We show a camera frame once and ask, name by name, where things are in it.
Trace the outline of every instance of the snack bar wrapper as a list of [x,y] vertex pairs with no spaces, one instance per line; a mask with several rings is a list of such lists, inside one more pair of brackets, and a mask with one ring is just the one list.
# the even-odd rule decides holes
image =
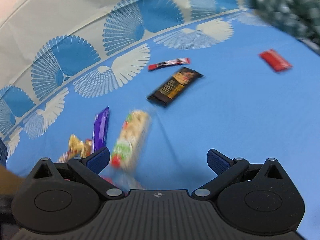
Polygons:
[[199,77],[203,77],[203,75],[192,69],[182,67],[147,99],[167,106]]
[[158,68],[181,65],[181,64],[190,64],[190,58],[188,58],[188,57],[177,58],[177,59],[172,59],[172,60],[160,62],[160,63],[157,63],[157,64],[152,64],[152,65],[149,65],[148,70],[152,71],[152,70],[155,70],[155,69],[158,69]]
[[149,122],[150,116],[144,111],[135,110],[128,114],[111,153],[113,167],[122,168],[124,171],[135,168]]
[[266,50],[260,53],[259,56],[263,58],[275,72],[284,71],[292,67],[292,65],[274,49]]
[[109,113],[109,107],[107,106],[102,112],[95,116],[92,134],[93,152],[106,146]]
[[86,139],[84,142],[80,141],[77,136],[72,134],[69,139],[69,149],[62,156],[60,156],[58,163],[65,163],[75,156],[82,158],[88,157],[92,150],[92,141]]

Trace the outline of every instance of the white fan pattern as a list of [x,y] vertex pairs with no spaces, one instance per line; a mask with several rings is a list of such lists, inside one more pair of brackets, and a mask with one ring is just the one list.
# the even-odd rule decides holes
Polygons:
[[48,127],[52,125],[64,108],[64,98],[69,93],[64,88],[55,97],[48,101],[45,110],[37,109],[28,119],[24,121],[24,130],[30,139],[43,135]]
[[253,25],[253,26],[261,26],[261,27],[268,27],[270,26],[268,23],[264,22],[258,15],[257,10],[242,8],[241,11],[236,12],[228,17],[228,20],[238,20],[239,22],[246,24],[246,25]]
[[164,44],[174,49],[200,49],[211,47],[229,39],[233,35],[230,22],[217,18],[198,24],[196,29],[184,28],[155,38],[156,44]]
[[12,134],[9,135],[9,141],[5,141],[4,144],[7,145],[7,152],[8,157],[10,157],[16,147],[18,146],[18,143],[20,142],[20,132],[22,131],[22,128],[20,126],[17,126],[17,128],[12,132]]
[[118,89],[132,80],[150,59],[150,48],[147,44],[117,57],[111,68],[99,66],[73,82],[75,91],[83,97],[97,97]]

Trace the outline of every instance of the blue tablecloth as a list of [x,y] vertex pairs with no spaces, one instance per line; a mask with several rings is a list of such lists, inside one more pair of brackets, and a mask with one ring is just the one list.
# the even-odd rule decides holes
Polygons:
[[[10,137],[13,143],[7,169],[26,176],[39,158],[56,161],[67,150],[71,134],[82,140],[92,137],[94,116],[106,106],[110,108],[107,147],[111,150],[129,111],[148,110],[152,123],[134,173],[145,188],[192,192],[216,176],[206,161],[210,148],[230,158],[246,158],[251,163],[264,163],[274,157],[305,201],[306,212],[299,232],[308,239],[318,239],[320,58],[291,36],[263,26],[255,17],[250,20],[249,13],[244,10],[219,16],[209,14],[204,19],[194,14],[193,22],[174,29],[168,25],[165,33],[114,56],[112,46],[118,45],[106,40],[107,55],[111,57],[100,60],[89,53],[87,58],[90,61],[93,57],[97,65],[69,83],[76,64],[86,64],[83,63],[86,50],[77,52],[82,61],[67,69],[63,66],[70,61],[69,50],[64,52],[63,47],[52,50],[63,72],[56,72],[53,77],[60,88],[42,101],[36,81],[39,69],[33,64],[34,90],[41,103],[18,123],[16,133]],[[108,28],[112,19],[106,22]],[[144,27],[149,31],[157,28],[150,26]],[[138,41],[143,27],[135,28]],[[101,30],[97,30],[97,35],[101,35]],[[47,48],[59,42],[65,42],[69,48],[74,40],[76,44],[86,43],[75,36],[62,36],[52,39]],[[293,68],[275,73],[258,56],[270,48]],[[41,58],[41,53],[48,55],[48,51],[42,48],[37,57]],[[204,78],[198,79],[167,108],[147,101],[146,96],[180,67],[148,72],[145,66],[182,57],[189,57],[188,67]],[[121,67],[126,64],[131,68],[124,72]],[[110,173],[107,166],[101,174],[107,177]]]

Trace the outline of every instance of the screw head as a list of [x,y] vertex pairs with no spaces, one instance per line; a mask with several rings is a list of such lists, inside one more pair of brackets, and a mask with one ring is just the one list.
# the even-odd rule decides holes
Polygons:
[[118,197],[122,194],[122,190],[118,188],[111,188],[106,191],[106,194],[110,197]]
[[198,188],[195,190],[195,194],[198,197],[206,197],[210,195],[210,190],[206,189],[206,188]]

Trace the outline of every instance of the red and white candy bar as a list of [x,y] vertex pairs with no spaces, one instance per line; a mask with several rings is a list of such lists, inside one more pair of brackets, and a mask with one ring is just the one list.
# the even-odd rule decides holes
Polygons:
[[190,64],[190,59],[185,57],[185,58],[177,58],[177,59],[172,59],[164,62],[160,62],[157,64],[152,64],[149,65],[148,70],[155,70],[158,68],[163,68],[163,67],[168,67],[168,66],[176,66],[176,65],[181,65],[181,64]]
[[292,65],[281,57],[274,49],[269,49],[259,54],[276,72],[284,71]]

